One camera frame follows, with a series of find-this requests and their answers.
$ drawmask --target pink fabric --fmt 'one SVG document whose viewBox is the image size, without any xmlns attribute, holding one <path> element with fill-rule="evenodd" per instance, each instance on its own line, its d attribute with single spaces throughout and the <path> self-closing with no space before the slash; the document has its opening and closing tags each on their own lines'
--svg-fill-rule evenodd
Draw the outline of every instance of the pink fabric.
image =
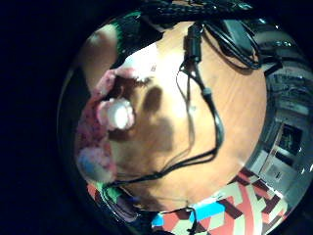
<svg viewBox="0 0 313 235">
<path fill-rule="evenodd" d="M 134 78 L 134 74 L 131 68 L 107 70 L 82 111 L 76 131 L 75 155 L 78 168 L 87 180 L 111 182 L 115 179 L 116 166 L 112 159 L 108 133 L 113 127 L 106 115 L 113 100 L 102 99 L 112 90 L 117 75 Z M 134 122 L 132 109 L 128 119 L 128 123 Z"/>
</svg>

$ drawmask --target dark background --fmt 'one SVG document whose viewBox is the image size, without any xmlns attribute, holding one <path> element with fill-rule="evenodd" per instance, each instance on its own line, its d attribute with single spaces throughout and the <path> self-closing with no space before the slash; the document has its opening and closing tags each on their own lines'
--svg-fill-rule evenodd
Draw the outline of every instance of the dark background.
<svg viewBox="0 0 313 235">
<path fill-rule="evenodd" d="M 58 161 L 56 110 L 69 63 L 87 36 L 131 1 L 42 0 L 0 5 L 0 234 L 108 234 L 68 188 Z M 313 7 L 251 1 L 274 11 L 312 62 Z M 276 234 L 310 234 L 312 189 Z"/>
</svg>

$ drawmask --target green fabric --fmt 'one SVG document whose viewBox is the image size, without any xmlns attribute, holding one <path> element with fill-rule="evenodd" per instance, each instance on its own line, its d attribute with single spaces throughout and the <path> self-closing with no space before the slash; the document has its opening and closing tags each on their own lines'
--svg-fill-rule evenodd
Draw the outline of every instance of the green fabric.
<svg viewBox="0 0 313 235">
<path fill-rule="evenodd" d="M 104 184 L 104 183 L 97 183 L 96 187 L 97 187 L 97 190 L 99 192 L 102 192 L 103 188 L 106 187 L 106 184 Z M 108 192 L 108 195 L 110 197 L 110 200 L 113 200 L 113 202 L 115 204 L 117 204 L 117 199 L 122 195 L 120 190 L 118 190 L 117 188 L 108 188 L 107 192 Z"/>
<path fill-rule="evenodd" d="M 140 14 L 141 13 L 139 11 L 135 11 L 135 12 L 131 12 L 127 14 L 126 16 L 124 16 L 124 18 L 138 17 L 140 16 Z M 122 48 L 123 32 L 121 31 L 118 21 L 113 21 L 111 25 L 113 25 L 116 30 L 116 37 L 117 37 L 116 50 L 117 50 L 118 56 L 120 56 L 123 51 L 123 48 Z"/>
</svg>

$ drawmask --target wooden table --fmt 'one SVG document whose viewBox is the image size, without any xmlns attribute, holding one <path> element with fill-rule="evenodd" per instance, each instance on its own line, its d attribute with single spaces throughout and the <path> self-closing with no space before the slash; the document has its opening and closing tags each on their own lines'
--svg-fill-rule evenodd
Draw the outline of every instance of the wooden table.
<svg viewBox="0 0 313 235">
<path fill-rule="evenodd" d="M 179 23 L 157 43 L 156 77 L 147 87 L 128 92 L 136 112 L 135 126 L 111 135 L 120 173 L 130 179 L 160 170 L 174 157 L 187 159 L 214 147 L 214 125 L 200 90 L 191 81 L 191 106 L 180 94 L 175 76 L 183 61 L 183 37 L 190 23 Z M 202 79 L 213 91 L 225 127 L 225 141 L 215 160 L 184 167 L 162 179 L 125 186 L 144 209 L 171 211 L 209 197 L 245 165 L 261 132 L 266 89 L 261 70 L 243 74 L 231 68 L 211 46 L 202 42 Z M 178 76 L 186 90 L 187 77 Z"/>
</svg>

